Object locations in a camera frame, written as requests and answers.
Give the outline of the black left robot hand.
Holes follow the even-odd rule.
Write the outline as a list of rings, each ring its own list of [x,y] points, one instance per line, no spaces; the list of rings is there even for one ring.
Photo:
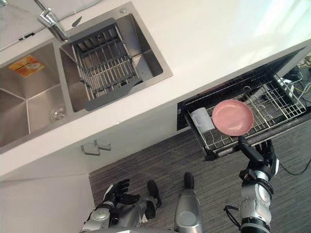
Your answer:
[[[116,208],[117,204],[132,205],[139,201],[140,194],[128,194],[130,179],[124,179],[118,183],[111,184],[106,190],[103,203]]]

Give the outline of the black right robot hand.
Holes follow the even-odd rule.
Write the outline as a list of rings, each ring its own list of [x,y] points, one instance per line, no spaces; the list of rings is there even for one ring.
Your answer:
[[[276,157],[271,139],[253,147],[244,136],[239,136],[238,144],[240,150],[249,159],[248,167],[250,169],[264,172],[269,180],[277,174],[279,160]]]

